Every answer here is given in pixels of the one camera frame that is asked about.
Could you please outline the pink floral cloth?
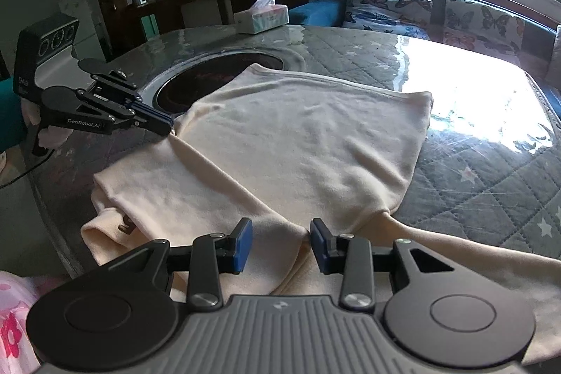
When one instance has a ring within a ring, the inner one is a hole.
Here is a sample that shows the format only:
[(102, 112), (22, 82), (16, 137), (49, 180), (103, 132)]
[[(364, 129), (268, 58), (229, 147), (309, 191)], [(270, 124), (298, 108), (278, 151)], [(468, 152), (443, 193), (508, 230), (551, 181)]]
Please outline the pink floral cloth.
[(0, 368), (4, 374), (33, 373), (39, 366), (28, 339), (26, 320), (33, 304), (60, 284), (59, 277), (20, 277), (8, 271), (0, 279)]

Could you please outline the left butterfly print cushion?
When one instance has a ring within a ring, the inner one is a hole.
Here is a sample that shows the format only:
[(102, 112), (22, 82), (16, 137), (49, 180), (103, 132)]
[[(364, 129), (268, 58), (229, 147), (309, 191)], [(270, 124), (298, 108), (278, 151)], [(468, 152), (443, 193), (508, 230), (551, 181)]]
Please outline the left butterfly print cushion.
[(346, 0), (342, 27), (429, 40), (432, 0)]

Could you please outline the round black induction cooktop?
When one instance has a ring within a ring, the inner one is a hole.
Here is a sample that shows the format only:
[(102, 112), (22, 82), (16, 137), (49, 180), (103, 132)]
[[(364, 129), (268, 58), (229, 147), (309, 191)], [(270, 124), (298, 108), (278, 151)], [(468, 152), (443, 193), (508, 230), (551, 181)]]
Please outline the round black induction cooktop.
[(288, 48), (230, 47), (174, 64), (147, 83), (141, 96), (155, 109), (177, 117), (197, 100), (231, 82), (252, 63), (276, 70), (306, 68), (302, 56)]

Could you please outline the grey plain pillow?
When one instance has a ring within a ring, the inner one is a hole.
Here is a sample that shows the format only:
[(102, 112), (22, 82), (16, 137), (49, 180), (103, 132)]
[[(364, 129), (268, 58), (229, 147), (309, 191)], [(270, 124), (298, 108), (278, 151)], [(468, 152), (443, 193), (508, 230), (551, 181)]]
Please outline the grey plain pillow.
[(545, 81), (550, 86), (561, 90), (561, 26), (556, 28), (552, 56), (549, 60)]

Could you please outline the butterfly print cushion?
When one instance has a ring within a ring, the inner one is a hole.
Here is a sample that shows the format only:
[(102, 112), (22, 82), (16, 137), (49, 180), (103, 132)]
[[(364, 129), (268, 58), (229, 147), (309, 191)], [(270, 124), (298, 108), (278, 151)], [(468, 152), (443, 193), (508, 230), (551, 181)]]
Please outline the butterfly print cushion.
[(443, 43), (520, 65), (525, 21), (472, 0), (446, 0)]
[(342, 27), (429, 40), (432, 0), (346, 0)]

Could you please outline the cream knit sweater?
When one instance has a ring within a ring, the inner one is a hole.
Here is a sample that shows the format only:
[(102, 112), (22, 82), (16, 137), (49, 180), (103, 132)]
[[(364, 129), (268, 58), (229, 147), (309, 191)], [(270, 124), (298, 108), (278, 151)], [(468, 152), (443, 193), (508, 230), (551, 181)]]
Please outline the cream knit sweater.
[(412, 239), (530, 303), (527, 362), (560, 352), (560, 264), (404, 225), (404, 199), (427, 136), (430, 93), (400, 93), (257, 64), (176, 120), (172, 135), (94, 177), (97, 215), (81, 229), (99, 264), (150, 240), (174, 246), (253, 222), (253, 246), (223, 293), (336, 294), (308, 228), (322, 219), (388, 247)]

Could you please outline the white tissue box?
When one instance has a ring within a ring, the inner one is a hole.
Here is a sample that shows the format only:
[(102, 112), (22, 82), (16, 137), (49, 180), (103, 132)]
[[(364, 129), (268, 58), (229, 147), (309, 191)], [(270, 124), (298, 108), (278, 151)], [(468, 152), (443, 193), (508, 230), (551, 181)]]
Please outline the white tissue box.
[(288, 7), (277, 0), (257, 0), (251, 8), (234, 14), (238, 33), (255, 35), (289, 23)]

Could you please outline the right butterfly print cushion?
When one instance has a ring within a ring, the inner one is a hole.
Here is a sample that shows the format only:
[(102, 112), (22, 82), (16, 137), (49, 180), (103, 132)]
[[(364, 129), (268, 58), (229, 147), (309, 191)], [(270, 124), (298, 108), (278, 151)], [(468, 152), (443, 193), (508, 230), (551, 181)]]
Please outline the right butterfly print cushion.
[(525, 21), (472, 0), (446, 0), (443, 43), (520, 65)]

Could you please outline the dark blue sofa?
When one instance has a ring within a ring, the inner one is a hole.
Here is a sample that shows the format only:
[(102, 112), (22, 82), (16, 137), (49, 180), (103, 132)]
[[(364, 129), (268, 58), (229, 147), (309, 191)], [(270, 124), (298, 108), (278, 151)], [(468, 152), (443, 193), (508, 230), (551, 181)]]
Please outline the dark blue sofa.
[[(433, 10), (428, 27), (430, 41), (443, 43), (443, 27), (446, 0), (432, 0)], [(493, 8), (485, 0), (472, 0)], [(342, 27), (346, 0), (317, 0), (289, 10), (289, 23), (301, 26)], [(527, 71), (537, 81), (555, 113), (560, 112), (560, 94), (545, 83), (545, 74), (553, 51), (555, 32), (528, 16), (515, 11), (504, 11), (522, 18), (526, 25), (522, 48), (519, 54), (519, 67)]]

